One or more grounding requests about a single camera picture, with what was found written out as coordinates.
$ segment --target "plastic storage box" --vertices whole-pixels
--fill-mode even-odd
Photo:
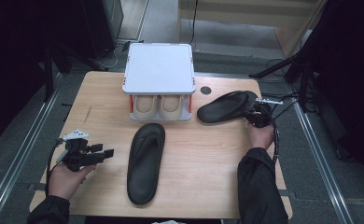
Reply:
[[[159,112],[154,118],[138,119],[133,112],[134,97],[183,95],[182,113],[176,120],[189,120],[191,95],[196,90],[191,46],[160,43],[131,44],[122,88],[130,97],[131,119],[167,120]]]

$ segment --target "slipper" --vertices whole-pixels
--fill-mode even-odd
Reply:
[[[157,123],[142,126],[133,137],[127,170],[127,193],[132,203],[149,203],[156,193],[165,130]]]
[[[167,120],[180,119],[183,109],[183,95],[163,95],[159,105],[159,113]]]
[[[157,95],[136,95],[133,113],[138,119],[153,119],[157,113]]]
[[[203,105],[197,117],[204,123],[218,123],[244,117],[253,111],[258,96],[252,91],[231,91]]]

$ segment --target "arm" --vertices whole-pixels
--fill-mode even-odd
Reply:
[[[287,212],[275,185],[275,165],[266,150],[273,141],[273,126],[248,123],[252,148],[238,164],[238,205],[242,223],[287,223]]]
[[[56,166],[49,180],[49,196],[28,216],[27,223],[68,223],[69,200],[94,169],[95,166],[87,166],[73,172],[63,163]]]

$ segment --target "floor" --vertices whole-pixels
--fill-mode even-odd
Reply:
[[[192,21],[181,22],[180,35],[175,26],[176,0],[121,3],[126,22],[120,43],[190,42]],[[132,32],[126,31],[128,23],[133,23]],[[248,78],[247,75],[285,59],[272,27],[196,21],[191,45],[197,76]],[[101,63],[116,62],[108,67],[109,71],[123,71],[126,54],[127,51],[117,49],[116,57],[110,54]],[[0,138],[0,223],[24,223],[35,183],[46,166],[48,148],[60,134],[79,83],[89,69],[74,63],[71,74],[55,77],[58,88],[53,98],[44,104],[44,90],[39,91]],[[262,94],[276,97],[299,87],[298,83],[284,83],[282,75],[283,71],[277,71],[258,80]],[[293,105],[293,99],[285,100],[285,107],[276,112],[284,109],[277,125],[281,134],[280,162],[294,212],[289,222],[364,223],[364,166],[337,159],[335,145],[317,114],[303,114]],[[84,217],[70,220],[70,223],[83,222]],[[222,220],[222,223],[232,224],[237,220]]]

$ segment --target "box lid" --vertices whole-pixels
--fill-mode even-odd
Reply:
[[[122,88],[129,94],[194,93],[191,46],[131,44]]]

